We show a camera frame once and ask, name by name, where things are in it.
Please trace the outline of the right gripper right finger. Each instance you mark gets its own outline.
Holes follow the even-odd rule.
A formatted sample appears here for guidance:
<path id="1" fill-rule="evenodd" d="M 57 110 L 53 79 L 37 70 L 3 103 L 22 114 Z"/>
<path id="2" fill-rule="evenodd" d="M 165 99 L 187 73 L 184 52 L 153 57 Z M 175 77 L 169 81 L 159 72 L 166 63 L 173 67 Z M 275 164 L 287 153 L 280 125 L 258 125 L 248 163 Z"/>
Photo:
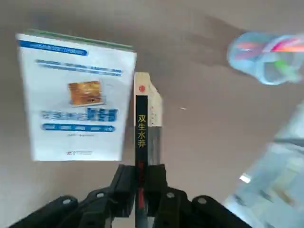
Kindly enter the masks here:
<path id="1" fill-rule="evenodd" d="M 189 200 L 186 192 L 169 187 L 163 164 L 147 168 L 146 203 L 148 216 L 154 217 L 154 228 L 250 227 L 210 196 Z"/>

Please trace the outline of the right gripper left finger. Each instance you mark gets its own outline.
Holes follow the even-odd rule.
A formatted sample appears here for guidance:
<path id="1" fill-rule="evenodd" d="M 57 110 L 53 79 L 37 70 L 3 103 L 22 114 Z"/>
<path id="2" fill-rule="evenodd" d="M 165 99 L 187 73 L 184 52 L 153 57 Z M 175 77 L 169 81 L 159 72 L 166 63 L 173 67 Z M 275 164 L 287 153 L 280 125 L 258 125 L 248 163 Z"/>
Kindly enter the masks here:
<path id="1" fill-rule="evenodd" d="M 11 225 L 13 228 L 110 228 L 127 218 L 135 197 L 135 167 L 120 164 L 110 186 L 93 190 L 83 201 L 65 195 Z"/>

